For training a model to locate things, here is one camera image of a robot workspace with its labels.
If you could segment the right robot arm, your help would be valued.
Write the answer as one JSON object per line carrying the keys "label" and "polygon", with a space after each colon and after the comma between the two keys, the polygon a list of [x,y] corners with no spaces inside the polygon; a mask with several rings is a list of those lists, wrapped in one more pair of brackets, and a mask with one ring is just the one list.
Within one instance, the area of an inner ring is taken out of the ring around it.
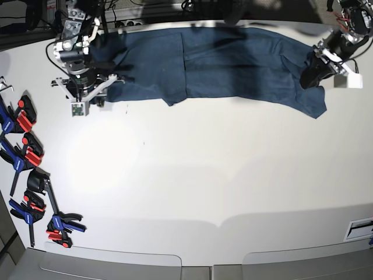
{"label": "right robot arm", "polygon": [[67,13],[52,52],[53,65],[68,77],[55,78],[51,86],[62,90],[73,116],[86,116],[91,103],[103,107],[109,87],[125,83],[125,78],[111,72],[113,60],[96,61],[90,53],[92,47],[108,43],[105,1],[68,1]]}

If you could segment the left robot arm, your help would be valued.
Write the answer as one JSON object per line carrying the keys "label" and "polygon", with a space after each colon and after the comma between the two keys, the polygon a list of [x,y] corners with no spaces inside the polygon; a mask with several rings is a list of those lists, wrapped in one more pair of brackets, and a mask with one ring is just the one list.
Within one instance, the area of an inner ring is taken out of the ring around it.
{"label": "left robot arm", "polygon": [[333,10],[333,1],[327,1],[327,11],[336,16],[340,28],[313,46],[309,65],[300,78],[302,88],[308,89],[332,76],[341,76],[346,88],[363,88],[363,76],[358,66],[351,69],[349,61],[356,61],[354,53],[372,43],[372,3],[370,1],[339,1],[341,12]]}

